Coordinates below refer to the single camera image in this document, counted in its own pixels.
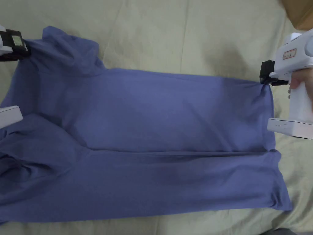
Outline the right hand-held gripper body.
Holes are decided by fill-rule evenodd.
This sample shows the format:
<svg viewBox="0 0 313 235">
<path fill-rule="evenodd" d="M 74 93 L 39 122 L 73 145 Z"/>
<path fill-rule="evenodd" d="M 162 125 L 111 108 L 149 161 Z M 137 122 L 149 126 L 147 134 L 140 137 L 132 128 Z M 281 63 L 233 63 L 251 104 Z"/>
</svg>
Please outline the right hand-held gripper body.
<svg viewBox="0 0 313 235">
<path fill-rule="evenodd" d="M 271 78 L 289 80 L 294 71 L 312 68 L 312 32 L 292 33 L 278 48 L 275 56 L 274 72 Z M 267 129 L 298 138 L 313 138 L 312 103 L 306 92 L 305 84 L 291 90 L 288 119 L 270 118 Z"/>
</svg>

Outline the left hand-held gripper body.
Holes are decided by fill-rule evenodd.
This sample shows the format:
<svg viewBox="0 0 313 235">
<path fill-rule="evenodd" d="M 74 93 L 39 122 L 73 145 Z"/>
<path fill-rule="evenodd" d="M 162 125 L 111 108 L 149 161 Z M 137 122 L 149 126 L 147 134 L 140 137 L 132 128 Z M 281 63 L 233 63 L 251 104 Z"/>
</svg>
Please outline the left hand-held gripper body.
<svg viewBox="0 0 313 235">
<path fill-rule="evenodd" d="M 0 61 L 15 62 L 23 52 L 23 38 L 20 31 L 0 26 Z M 0 108 L 0 127 L 4 128 L 23 119 L 19 106 Z"/>
</svg>

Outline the person's right hand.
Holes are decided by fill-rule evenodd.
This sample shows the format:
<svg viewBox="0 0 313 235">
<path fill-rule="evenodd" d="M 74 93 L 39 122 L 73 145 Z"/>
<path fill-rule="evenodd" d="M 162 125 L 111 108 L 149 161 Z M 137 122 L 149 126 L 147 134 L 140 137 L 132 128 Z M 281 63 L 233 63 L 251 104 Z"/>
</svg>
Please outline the person's right hand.
<svg viewBox="0 0 313 235">
<path fill-rule="evenodd" d="M 290 89 L 296 89 L 301 83 L 305 84 L 306 92 L 313 104 L 313 68 L 294 71 L 291 75 Z"/>
</svg>

